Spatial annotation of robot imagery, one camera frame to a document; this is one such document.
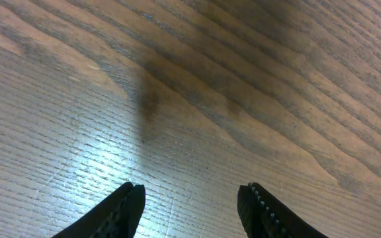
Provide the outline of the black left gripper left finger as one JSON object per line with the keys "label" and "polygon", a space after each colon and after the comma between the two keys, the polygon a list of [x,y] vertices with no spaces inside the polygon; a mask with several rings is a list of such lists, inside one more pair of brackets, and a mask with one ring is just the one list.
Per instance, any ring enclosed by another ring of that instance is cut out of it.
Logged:
{"label": "black left gripper left finger", "polygon": [[145,186],[125,182],[54,238],[133,238],[145,204]]}

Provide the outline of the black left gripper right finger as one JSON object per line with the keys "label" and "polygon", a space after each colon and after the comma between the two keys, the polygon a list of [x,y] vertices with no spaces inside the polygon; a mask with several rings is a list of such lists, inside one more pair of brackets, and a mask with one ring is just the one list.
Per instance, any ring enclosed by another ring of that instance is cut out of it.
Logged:
{"label": "black left gripper right finger", "polygon": [[239,187],[237,212],[248,238],[327,238],[256,182]]}

